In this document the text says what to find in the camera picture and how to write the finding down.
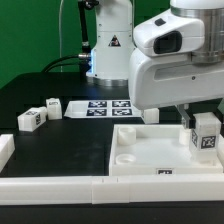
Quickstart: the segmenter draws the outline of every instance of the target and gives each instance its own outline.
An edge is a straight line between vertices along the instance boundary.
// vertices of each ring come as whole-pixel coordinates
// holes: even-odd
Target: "circular hole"
[[[118,165],[127,165],[132,164],[136,161],[135,156],[131,154],[121,154],[116,157],[116,164]]]

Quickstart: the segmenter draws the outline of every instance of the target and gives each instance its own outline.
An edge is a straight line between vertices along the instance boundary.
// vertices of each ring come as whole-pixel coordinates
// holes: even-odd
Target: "green backdrop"
[[[17,75],[39,72],[59,57],[61,0],[0,0],[0,88]],[[64,0],[63,55],[81,49],[77,0]],[[136,0],[135,25],[169,7],[169,0]],[[96,41],[94,11],[87,11],[89,39]]]

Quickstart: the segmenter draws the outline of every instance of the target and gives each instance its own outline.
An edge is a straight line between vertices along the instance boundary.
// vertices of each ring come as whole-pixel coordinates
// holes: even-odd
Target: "white box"
[[[46,121],[46,107],[31,108],[18,117],[20,131],[32,132]]]
[[[136,142],[121,145],[119,128],[135,128]],[[189,146],[179,143],[181,125],[115,125],[110,164],[110,176],[150,174],[222,173],[216,157],[214,163],[192,160]]]
[[[142,119],[145,124],[159,124],[159,109],[142,110]]]
[[[195,160],[214,161],[221,130],[221,122],[213,113],[195,114],[196,127],[191,131],[190,151]]]
[[[49,120],[62,119],[61,103],[59,99],[51,98],[46,100]]]

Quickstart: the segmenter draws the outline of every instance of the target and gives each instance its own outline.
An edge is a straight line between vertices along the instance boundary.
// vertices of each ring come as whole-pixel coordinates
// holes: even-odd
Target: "white plastic tray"
[[[126,128],[136,130],[134,144],[119,144],[119,130]],[[192,159],[189,146],[179,143],[181,128],[179,125],[115,125],[109,175],[223,173],[218,157],[215,163]]]

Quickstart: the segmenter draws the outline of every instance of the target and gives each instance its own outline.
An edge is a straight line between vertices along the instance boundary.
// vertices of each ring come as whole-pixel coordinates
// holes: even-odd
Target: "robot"
[[[224,1],[170,4],[134,30],[129,94],[142,110],[224,97]]]
[[[104,86],[127,86],[129,60],[135,49],[132,4],[130,0],[97,2],[97,44],[91,51],[87,81]]]

